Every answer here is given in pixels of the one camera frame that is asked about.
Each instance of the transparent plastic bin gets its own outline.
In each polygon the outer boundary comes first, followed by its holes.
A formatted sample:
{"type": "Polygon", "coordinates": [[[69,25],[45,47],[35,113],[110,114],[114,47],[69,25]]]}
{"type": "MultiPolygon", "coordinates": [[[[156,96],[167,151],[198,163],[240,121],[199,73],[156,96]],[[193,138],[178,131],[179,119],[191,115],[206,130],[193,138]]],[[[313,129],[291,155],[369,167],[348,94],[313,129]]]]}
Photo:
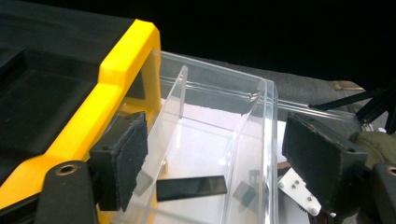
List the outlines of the transparent plastic bin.
{"type": "Polygon", "coordinates": [[[112,223],[277,223],[274,82],[152,54],[162,80],[176,82],[148,135],[128,209],[112,223]],[[225,177],[226,194],[157,203],[157,179],[212,175],[225,177]]]}

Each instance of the black background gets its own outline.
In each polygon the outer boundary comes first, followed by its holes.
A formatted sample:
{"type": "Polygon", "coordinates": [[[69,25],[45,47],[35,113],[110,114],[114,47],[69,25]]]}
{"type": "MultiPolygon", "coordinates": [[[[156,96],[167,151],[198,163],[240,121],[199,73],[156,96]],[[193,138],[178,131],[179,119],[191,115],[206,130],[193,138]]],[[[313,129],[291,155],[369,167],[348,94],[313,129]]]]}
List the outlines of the black background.
{"type": "Polygon", "coordinates": [[[152,21],[174,53],[366,89],[394,79],[396,10],[390,0],[32,0],[152,21]]]}

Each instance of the small black object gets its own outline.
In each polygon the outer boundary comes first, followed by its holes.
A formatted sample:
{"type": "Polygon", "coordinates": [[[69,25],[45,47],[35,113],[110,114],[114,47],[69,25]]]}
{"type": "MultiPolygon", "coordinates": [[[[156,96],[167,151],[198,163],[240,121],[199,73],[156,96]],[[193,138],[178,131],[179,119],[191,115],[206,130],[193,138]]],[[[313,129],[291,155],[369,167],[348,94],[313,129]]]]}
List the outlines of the small black object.
{"type": "Polygon", "coordinates": [[[358,209],[356,176],[367,152],[308,116],[289,113],[282,154],[326,213],[348,217],[358,209]]]}
{"type": "Polygon", "coordinates": [[[257,212],[259,193],[246,182],[241,181],[233,193],[233,197],[241,203],[240,207],[257,212]]]}
{"type": "Polygon", "coordinates": [[[189,199],[227,193],[223,175],[157,180],[157,201],[189,199]]]}
{"type": "Polygon", "coordinates": [[[90,167],[99,172],[104,191],[99,200],[101,210],[117,211],[120,207],[126,210],[147,154],[146,114],[117,116],[90,151],[90,167]]]}
{"type": "Polygon", "coordinates": [[[87,163],[68,161],[47,172],[35,223],[98,223],[87,163]]]}

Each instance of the yellow plastic frame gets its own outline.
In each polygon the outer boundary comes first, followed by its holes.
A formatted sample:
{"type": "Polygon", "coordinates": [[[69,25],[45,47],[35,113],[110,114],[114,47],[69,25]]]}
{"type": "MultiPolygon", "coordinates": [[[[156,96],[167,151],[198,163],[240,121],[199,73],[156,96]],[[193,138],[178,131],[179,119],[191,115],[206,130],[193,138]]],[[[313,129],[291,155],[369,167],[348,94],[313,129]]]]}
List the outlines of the yellow plastic frame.
{"type": "Polygon", "coordinates": [[[147,113],[148,126],[161,109],[160,59],[150,55],[160,50],[160,33],[151,22],[135,20],[102,61],[98,83],[47,152],[24,161],[0,188],[0,209],[41,191],[46,172],[64,161],[89,158],[116,111],[124,105],[125,93],[141,71],[145,100],[128,99],[134,110],[147,113]]]}

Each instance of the screw hole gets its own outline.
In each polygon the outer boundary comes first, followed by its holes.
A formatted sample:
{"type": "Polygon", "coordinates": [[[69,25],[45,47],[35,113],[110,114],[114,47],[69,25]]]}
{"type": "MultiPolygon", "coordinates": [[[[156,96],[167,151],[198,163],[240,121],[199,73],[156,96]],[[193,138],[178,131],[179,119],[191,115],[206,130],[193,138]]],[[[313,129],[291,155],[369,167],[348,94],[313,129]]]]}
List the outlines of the screw hole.
{"type": "Polygon", "coordinates": [[[395,175],[395,176],[396,176],[396,167],[394,167],[394,166],[388,167],[388,172],[389,172],[391,175],[395,175]]]}
{"type": "Polygon", "coordinates": [[[73,174],[77,170],[77,166],[75,164],[68,164],[56,171],[56,175],[70,175],[73,174]]]}

